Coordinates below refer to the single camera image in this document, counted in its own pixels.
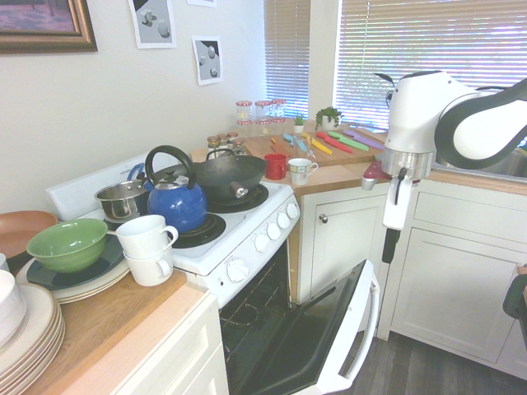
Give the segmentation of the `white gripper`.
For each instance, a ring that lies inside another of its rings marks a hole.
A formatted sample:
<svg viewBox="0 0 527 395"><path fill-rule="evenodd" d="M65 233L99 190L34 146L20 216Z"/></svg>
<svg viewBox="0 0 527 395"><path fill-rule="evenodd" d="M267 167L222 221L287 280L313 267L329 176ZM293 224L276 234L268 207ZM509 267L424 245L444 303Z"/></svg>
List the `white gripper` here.
<svg viewBox="0 0 527 395"><path fill-rule="evenodd" d="M413 181L405 177L399 181L394 177L389 185L383 225L387 227L382 253L382 262L391 264L394 258L396 244L399 242L400 231L404 228L408 206L411 199Z"/></svg>

